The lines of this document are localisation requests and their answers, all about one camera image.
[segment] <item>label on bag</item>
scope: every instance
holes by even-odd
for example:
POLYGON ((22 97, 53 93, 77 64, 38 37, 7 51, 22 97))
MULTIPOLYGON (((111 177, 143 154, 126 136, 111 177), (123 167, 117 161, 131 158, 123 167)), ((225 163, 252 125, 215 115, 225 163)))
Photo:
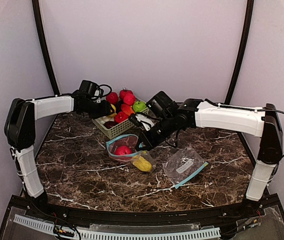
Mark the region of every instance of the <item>label on bag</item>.
POLYGON ((188 170, 190 168, 190 166, 192 166, 193 164, 194 164, 194 162, 192 160, 189 160, 186 163, 184 163, 182 166, 177 168, 176 171, 179 174, 181 174, 181 173, 185 172, 186 170, 188 170))

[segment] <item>green apple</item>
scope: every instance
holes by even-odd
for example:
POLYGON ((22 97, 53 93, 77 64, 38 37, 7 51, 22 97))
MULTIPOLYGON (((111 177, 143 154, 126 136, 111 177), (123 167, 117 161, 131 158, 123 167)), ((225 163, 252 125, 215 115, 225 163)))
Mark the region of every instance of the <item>green apple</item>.
POLYGON ((143 101, 136 101, 133 105, 134 112, 141 112, 146 109, 146 104, 143 101))

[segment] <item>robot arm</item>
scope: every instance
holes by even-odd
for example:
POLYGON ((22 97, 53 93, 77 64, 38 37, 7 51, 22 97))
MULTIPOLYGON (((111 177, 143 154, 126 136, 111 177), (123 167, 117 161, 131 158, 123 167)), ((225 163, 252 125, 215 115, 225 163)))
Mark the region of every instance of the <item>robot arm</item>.
POLYGON ((136 150, 151 150, 177 130, 186 128, 220 128, 243 132, 261 138, 260 150, 246 192, 248 200, 257 202, 282 158, 282 129, 275 107, 236 107, 209 100, 187 99, 181 106, 164 92, 146 104, 162 120, 141 132, 136 150))
POLYGON ((30 197, 44 202, 47 200, 34 158, 35 121, 72 111, 88 113, 92 119, 110 115, 113 110, 108 102, 92 101, 96 98, 95 92, 100 91, 98 88, 96 83, 84 80, 80 89, 70 95, 13 100, 5 124, 5 135, 11 145, 18 175, 30 197))

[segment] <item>white wall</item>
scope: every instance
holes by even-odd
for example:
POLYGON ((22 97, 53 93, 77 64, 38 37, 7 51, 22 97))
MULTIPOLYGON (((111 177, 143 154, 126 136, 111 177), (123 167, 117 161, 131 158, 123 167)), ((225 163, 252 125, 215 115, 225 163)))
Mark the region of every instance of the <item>white wall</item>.
MULTIPOLYGON (((21 181, 10 156, 4 124, 14 98, 51 95, 30 0, 0 0, 0 225, 12 194, 21 181)), ((37 125, 38 148, 52 118, 37 125)))
POLYGON ((245 0, 42 0, 61 92, 83 79, 127 87, 144 100, 223 101, 232 76, 245 0))
MULTIPOLYGON (((255 1, 246 52, 233 105, 273 103, 284 111, 284 0, 255 1)), ((284 117, 281 116, 284 133, 284 117)), ((258 139, 247 136, 255 154, 258 139)), ((284 159, 269 187, 284 206, 284 159)))

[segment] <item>black metal pole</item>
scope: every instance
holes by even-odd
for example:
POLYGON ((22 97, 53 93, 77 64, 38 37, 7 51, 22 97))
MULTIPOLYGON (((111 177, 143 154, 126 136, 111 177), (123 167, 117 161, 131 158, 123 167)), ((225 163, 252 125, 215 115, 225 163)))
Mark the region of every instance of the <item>black metal pole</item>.
POLYGON ((232 99, 232 96, 235 90, 237 78, 240 73, 240 69, 241 69, 241 65, 242 65, 242 61, 244 57, 244 52, 245 52, 245 47, 247 43, 247 38, 248 38, 248 32, 250 29, 250 24, 251 24, 251 19, 252 19, 253 5, 254 5, 254 0, 247 0, 240 47, 238 49, 237 58, 236 58, 235 67, 234 67, 233 75, 231 78, 230 86, 228 87, 227 95, 224 101, 224 103, 227 105, 231 103, 231 99, 232 99))
POLYGON ((40 45, 41 45, 41 49, 42 49, 42 53, 44 57, 44 62, 46 65, 47 74, 50 79, 54 94, 60 95, 61 93, 60 93, 60 90, 58 89, 58 85, 57 85, 56 78, 55 78, 54 71, 53 71, 52 62, 51 62, 50 55, 49 55, 48 48, 47 48, 39 0, 32 0, 32 2, 33 2, 33 10, 34 10, 37 34, 40 40, 40 45))

